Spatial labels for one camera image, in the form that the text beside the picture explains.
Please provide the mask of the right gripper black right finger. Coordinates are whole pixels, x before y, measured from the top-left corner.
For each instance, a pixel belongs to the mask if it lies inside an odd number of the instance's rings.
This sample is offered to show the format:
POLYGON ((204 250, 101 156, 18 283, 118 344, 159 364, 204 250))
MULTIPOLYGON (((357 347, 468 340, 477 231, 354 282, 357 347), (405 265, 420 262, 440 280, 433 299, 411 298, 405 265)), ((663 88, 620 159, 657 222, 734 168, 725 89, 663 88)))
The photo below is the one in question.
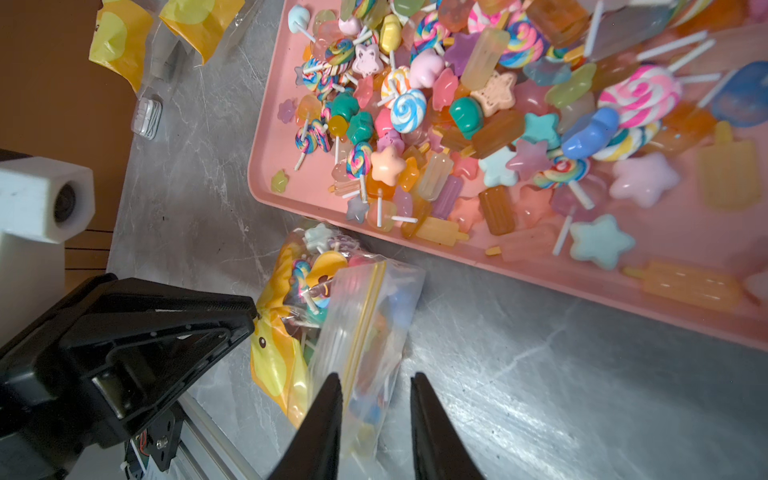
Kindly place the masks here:
POLYGON ((484 479, 422 372, 411 378, 410 413, 416 479, 484 479))

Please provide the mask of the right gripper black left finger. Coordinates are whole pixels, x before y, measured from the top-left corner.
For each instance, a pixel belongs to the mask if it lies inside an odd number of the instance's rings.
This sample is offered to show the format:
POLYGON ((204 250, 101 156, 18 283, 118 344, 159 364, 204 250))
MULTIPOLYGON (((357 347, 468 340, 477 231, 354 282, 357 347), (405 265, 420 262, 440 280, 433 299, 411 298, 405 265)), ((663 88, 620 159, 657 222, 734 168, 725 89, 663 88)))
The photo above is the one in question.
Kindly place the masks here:
POLYGON ((341 382, 337 373, 331 373, 268 479, 335 480, 339 470, 342 412, 341 382))

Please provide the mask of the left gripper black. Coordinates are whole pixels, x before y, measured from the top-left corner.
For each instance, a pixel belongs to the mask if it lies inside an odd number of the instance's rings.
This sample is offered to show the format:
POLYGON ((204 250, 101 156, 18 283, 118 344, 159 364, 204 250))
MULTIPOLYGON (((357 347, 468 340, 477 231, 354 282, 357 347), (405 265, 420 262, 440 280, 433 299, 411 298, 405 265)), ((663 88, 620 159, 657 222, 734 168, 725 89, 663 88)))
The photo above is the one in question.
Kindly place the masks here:
POLYGON ((84 450, 145 429, 254 331, 249 296, 112 273, 1 347, 1 477, 63 479, 84 450))

